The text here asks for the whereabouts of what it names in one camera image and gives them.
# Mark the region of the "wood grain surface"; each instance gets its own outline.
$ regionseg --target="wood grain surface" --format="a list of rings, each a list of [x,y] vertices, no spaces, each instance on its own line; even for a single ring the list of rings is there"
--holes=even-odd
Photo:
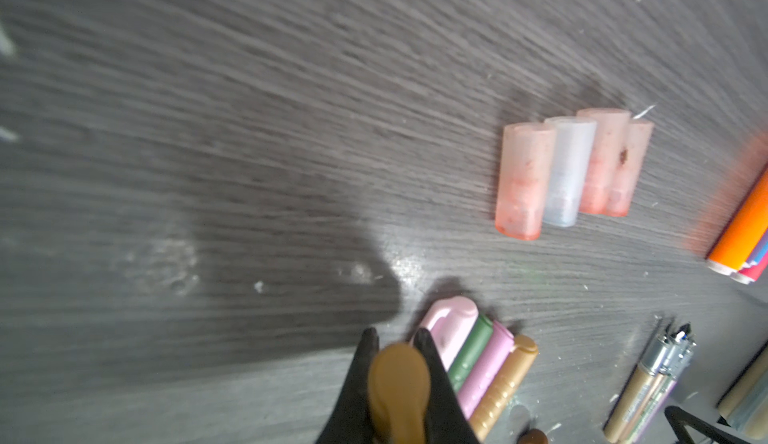
[[[0,0],[0,440],[312,442],[362,329],[458,292],[539,344],[552,442],[661,317],[714,412],[768,339],[702,261],[768,159],[766,4]],[[630,215],[496,232],[501,127],[606,105],[655,105]]]

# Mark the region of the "white speck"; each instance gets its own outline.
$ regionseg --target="white speck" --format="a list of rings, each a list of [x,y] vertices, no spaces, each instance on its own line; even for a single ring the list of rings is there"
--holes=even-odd
[[[632,118],[633,118],[633,119],[639,119],[639,118],[641,118],[642,116],[644,116],[646,113],[648,113],[648,112],[651,112],[651,111],[654,109],[654,107],[656,107],[656,104],[655,104],[655,103],[651,103],[651,104],[650,104],[649,106],[647,106],[647,107],[646,107],[646,108],[645,108],[645,109],[644,109],[642,112],[640,112],[640,113],[636,114],[636,115],[635,115],[634,117],[632,117]]]
[[[22,138],[14,131],[9,131],[5,127],[0,127],[0,141],[7,143],[16,143]]]
[[[16,55],[16,44],[13,43],[11,37],[5,33],[5,29],[0,24],[0,54],[6,57],[13,57]]]

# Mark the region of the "white smudge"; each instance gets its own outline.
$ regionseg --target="white smudge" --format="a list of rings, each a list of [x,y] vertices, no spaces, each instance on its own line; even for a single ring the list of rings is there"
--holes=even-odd
[[[647,107],[645,108],[645,110],[643,110],[642,112],[640,112],[640,113],[636,114],[636,115],[635,115],[634,117],[632,117],[632,118],[633,118],[633,119],[640,119],[640,118],[641,118],[642,116],[644,116],[646,113],[648,113],[648,112],[651,112],[651,111],[654,109],[654,107],[656,107],[656,104],[655,104],[655,103],[651,103],[649,106],[647,106]]]
[[[14,131],[10,131],[5,127],[0,127],[0,141],[7,143],[16,143],[22,138]]]
[[[2,24],[0,24],[0,54],[6,57],[16,55],[16,44],[13,43],[11,37],[5,32]]]

